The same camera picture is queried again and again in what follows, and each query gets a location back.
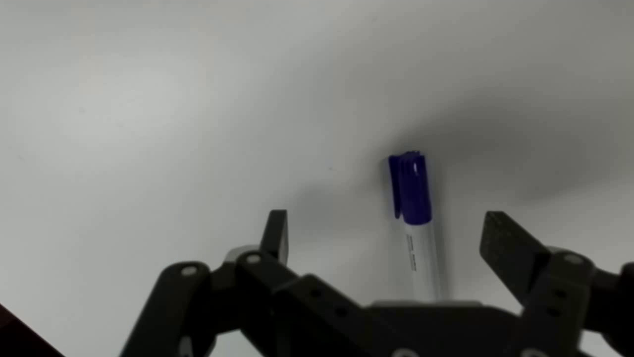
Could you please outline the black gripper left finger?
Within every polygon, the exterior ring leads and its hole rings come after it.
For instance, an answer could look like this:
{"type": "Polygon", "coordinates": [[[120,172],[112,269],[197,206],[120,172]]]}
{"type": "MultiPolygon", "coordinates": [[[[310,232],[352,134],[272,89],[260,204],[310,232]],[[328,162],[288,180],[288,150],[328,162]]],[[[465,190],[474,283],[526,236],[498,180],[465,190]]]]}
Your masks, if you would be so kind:
{"type": "Polygon", "coordinates": [[[262,357],[371,357],[354,325],[358,307],[326,281],[288,267],[288,212],[272,210],[254,248],[211,269],[165,267],[122,357],[211,357],[221,335],[241,331],[262,357]]]}

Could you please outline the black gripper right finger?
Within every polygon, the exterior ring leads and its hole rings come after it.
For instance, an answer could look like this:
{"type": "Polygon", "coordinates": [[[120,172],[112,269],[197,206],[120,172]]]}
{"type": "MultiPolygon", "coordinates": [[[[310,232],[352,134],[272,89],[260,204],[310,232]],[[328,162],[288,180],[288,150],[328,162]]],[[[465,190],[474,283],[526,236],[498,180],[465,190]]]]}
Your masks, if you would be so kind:
{"type": "Polygon", "coordinates": [[[585,331],[634,357],[634,263],[619,273],[579,252],[550,248],[508,212],[484,218],[480,255],[522,303],[508,357],[589,357],[585,331]]]}

